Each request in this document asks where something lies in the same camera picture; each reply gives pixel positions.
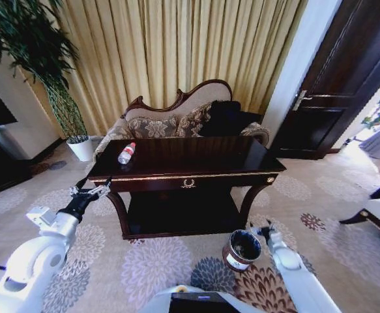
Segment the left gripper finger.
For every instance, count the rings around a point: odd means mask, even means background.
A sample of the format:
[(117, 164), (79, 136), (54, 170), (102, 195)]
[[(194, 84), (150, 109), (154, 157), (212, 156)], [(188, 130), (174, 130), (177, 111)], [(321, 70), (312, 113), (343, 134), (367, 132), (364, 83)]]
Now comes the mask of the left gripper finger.
[(102, 185), (98, 185), (94, 189), (91, 189), (89, 191), (90, 195), (96, 196), (96, 197), (107, 196), (110, 193), (111, 180), (112, 180), (112, 177), (109, 177), (108, 179), (104, 181)]
[(70, 193), (78, 193), (82, 189), (86, 181), (87, 181), (87, 178), (85, 177), (81, 179), (80, 181), (78, 181), (74, 186), (71, 186)]

